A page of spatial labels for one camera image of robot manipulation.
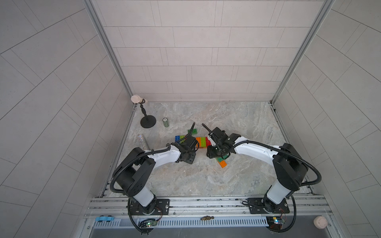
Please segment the long orange lego brick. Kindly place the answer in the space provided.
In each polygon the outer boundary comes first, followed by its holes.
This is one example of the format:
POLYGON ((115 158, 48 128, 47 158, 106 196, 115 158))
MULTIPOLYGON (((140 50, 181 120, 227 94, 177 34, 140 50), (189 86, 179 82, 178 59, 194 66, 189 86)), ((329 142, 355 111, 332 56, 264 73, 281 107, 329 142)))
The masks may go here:
POLYGON ((197 140, 198 146, 201 147, 201 138, 197 137, 196 140, 197 140))

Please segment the red lego brick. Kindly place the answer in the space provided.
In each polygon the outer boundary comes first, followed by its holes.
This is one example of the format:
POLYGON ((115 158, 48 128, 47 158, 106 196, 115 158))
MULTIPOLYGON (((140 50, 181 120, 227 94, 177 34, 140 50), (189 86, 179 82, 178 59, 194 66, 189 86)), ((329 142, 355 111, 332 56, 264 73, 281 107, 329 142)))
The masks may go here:
POLYGON ((210 140, 208 139, 208 137, 205 138, 205 144, 206 144, 206 147, 208 147, 208 146, 211 145, 211 142, 210 142, 210 140))

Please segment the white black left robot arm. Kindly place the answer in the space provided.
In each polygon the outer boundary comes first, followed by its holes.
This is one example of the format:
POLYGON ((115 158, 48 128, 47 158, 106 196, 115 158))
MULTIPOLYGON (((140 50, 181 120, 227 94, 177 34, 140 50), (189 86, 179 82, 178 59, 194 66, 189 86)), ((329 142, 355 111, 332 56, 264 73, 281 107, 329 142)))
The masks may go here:
POLYGON ((156 196, 146 186, 152 171, 168 163, 192 164, 198 149, 199 142, 192 136, 158 150, 144 151, 139 147, 134 148, 114 170, 110 191, 133 198, 144 208, 152 206, 156 196))

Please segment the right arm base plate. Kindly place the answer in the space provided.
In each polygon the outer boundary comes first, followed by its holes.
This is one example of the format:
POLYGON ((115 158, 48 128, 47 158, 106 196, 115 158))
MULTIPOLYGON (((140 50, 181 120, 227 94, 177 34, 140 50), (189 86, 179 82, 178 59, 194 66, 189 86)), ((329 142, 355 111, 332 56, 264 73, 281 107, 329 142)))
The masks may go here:
POLYGON ((287 201, 283 199, 280 204, 275 204, 267 198, 248 198, 242 201, 249 208, 250 214, 289 214, 287 201))

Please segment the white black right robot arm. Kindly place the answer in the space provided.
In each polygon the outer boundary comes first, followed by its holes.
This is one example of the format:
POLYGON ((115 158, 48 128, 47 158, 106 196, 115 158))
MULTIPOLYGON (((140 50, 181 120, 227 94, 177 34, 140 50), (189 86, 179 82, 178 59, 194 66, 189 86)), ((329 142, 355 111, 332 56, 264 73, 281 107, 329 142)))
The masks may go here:
POLYGON ((293 195, 300 187, 321 182, 320 172, 309 162, 301 158, 290 144, 272 146, 249 140, 239 134, 228 136, 216 127, 211 130, 205 124, 211 145, 207 148, 208 158, 227 159, 232 153, 259 159, 273 166, 276 181, 262 199, 261 207, 267 211, 275 210, 285 198, 293 195))

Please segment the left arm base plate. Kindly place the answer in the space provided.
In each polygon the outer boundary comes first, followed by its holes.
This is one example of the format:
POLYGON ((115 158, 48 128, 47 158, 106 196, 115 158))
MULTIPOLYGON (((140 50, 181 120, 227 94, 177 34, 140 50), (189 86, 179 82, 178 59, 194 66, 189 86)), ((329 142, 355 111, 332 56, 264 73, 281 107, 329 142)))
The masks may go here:
POLYGON ((153 199, 146 207, 142 206, 139 202, 133 200, 127 208, 131 211, 133 216, 143 215, 168 215, 169 214, 169 199, 153 199))

